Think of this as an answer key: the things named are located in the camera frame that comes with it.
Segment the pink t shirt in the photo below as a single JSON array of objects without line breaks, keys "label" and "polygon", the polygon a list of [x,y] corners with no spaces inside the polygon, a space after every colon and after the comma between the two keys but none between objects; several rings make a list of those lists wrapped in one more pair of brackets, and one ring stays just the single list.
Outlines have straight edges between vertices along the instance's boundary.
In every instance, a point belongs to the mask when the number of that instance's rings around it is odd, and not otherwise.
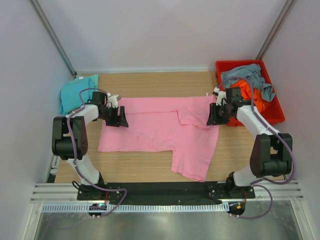
[{"label": "pink t shirt", "polygon": [[103,125],[99,152],[172,152],[171,171],[203,182],[215,153],[219,127],[208,126],[212,95],[124,97],[128,127]]}]

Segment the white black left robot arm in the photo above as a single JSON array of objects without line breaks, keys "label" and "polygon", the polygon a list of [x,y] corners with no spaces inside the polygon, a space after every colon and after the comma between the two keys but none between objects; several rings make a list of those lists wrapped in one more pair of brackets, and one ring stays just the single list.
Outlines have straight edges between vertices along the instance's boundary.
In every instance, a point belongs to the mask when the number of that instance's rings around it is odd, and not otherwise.
[{"label": "white black left robot arm", "polygon": [[103,120],[107,127],[127,128],[129,124],[125,107],[119,105],[120,95],[90,87],[79,92],[79,99],[80,108],[53,119],[51,149],[55,156],[69,163],[80,178],[80,184],[73,183],[78,190],[78,198],[101,199],[108,190],[88,155],[87,125],[98,119]]}]

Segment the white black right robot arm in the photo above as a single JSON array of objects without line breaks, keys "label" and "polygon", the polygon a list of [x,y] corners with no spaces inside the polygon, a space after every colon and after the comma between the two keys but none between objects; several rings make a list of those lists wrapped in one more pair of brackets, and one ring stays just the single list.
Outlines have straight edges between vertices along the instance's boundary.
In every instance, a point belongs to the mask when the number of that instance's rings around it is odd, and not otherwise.
[{"label": "white black right robot arm", "polygon": [[231,118],[237,119],[254,138],[249,165],[232,172],[226,178],[225,190],[231,198],[242,198],[250,187],[270,177],[288,176],[283,184],[295,175],[295,156],[292,151],[293,138],[281,133],[263,118],[253,100],[245,100],[238,87],[220,90],[215,87],[215,103],[209,106],[208,126],[224,125]]}]

